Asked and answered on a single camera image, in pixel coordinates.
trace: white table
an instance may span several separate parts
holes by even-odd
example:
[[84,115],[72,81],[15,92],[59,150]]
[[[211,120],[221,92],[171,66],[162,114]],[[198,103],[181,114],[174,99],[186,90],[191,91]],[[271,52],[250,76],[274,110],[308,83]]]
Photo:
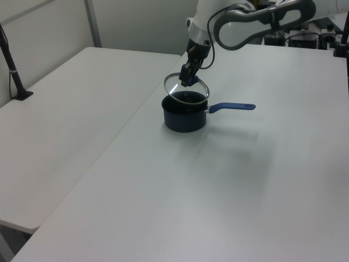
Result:
[[180,56],[87,48],[0,109],[0,224],[33,233]]
[[218,48],[199,74],[210,104],[256,110],[219,111],[176,133],[163,123],[160,84],[13,262],[347,262],[346,61]]

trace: black pole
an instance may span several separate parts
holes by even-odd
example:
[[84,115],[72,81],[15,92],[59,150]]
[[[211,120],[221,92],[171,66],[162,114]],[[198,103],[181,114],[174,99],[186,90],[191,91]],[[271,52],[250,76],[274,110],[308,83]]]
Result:
[[17,95],[13,98],[16,100],[23,101],[26,98],[30,97],[33,92],[25,90],[23,87],[22,81],[20,79],[20,76],[18,74],[15,62],[12,59],[12,55],[10,53],[9,45],[7,43],[6,37],[4,35],[4,30],[0,24],[0,47],[2,50],[2,53],[5,57],[5,60],[7,62],[7,66],[9,67],[10,73],[12,75],[13,81],[17,87]]
[[341,45],[346,45],[348,42],[348,36],[349,36],[349,13],[347,14],[347,20],[345,21],[344,29],[343,29],[343,35],[342,40],[340,41]]
[[336,43],[335,50],[333,51],[333,56],[343,57],[343,58],[347,57],[348,36],[349,36],[349,13],[347,14],[347,19],[345,21],[342,39],[340,40],[340,43],[338,43],[338,42]]

